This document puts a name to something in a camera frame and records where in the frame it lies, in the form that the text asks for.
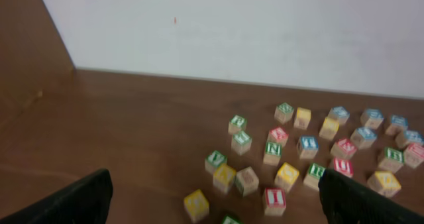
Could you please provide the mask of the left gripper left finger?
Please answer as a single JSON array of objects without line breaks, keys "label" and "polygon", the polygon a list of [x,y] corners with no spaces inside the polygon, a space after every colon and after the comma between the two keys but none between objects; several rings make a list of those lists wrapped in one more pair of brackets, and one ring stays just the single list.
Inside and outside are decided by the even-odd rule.
[{"label": "left gripper left finger", "polygon": [[1,219],[1,224],[105,224],[113,197],[108,169],[99,169],[44,199]]}]

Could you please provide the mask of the green N block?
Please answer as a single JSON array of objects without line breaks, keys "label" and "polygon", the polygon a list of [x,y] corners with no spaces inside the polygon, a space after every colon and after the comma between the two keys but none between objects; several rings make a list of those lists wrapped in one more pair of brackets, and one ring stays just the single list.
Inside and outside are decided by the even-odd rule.
[{"label": "green N block", "polygon": [[277,166],[282,157],[282,145],[276,142],[266,142],[263,163]]}]

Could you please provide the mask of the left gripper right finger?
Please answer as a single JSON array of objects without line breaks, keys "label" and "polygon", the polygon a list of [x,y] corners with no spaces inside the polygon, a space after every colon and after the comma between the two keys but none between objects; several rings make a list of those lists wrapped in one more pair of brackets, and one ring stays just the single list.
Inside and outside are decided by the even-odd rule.
[{"label": "left gripper right finger", "polygon": [[333,169],[321,176],[319,197],[329,224],[423,224],[423,216]]}]

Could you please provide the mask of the red E block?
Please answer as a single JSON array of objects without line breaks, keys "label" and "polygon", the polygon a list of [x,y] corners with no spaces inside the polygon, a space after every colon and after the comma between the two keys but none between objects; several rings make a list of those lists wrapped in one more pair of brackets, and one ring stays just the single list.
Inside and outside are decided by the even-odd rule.
[{"label": "red E block", "polygon": [[357,147],[348,138],[338,140],[331,148],[331,155],[337,158],[350,160],[357,151]]}]

